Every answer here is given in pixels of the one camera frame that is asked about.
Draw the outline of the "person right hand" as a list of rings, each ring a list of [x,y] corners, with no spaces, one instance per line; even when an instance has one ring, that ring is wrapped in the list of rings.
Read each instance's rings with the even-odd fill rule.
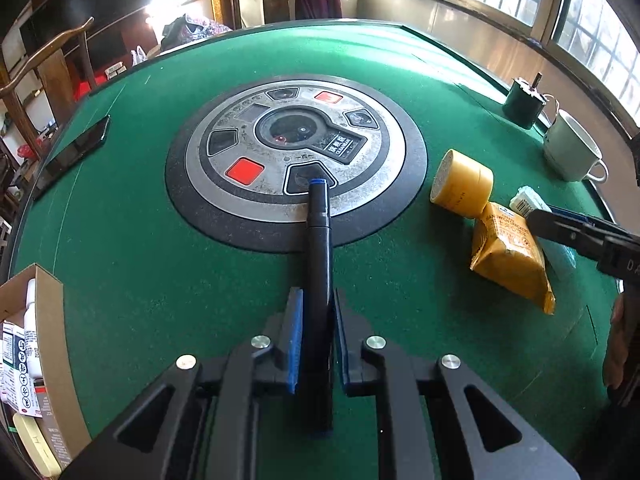
[[[614,304],[608,332],[602,379],[606,388],[617,389],[624,378],[624,365],[628,356],[625,336],[625,294],[621,292]]]

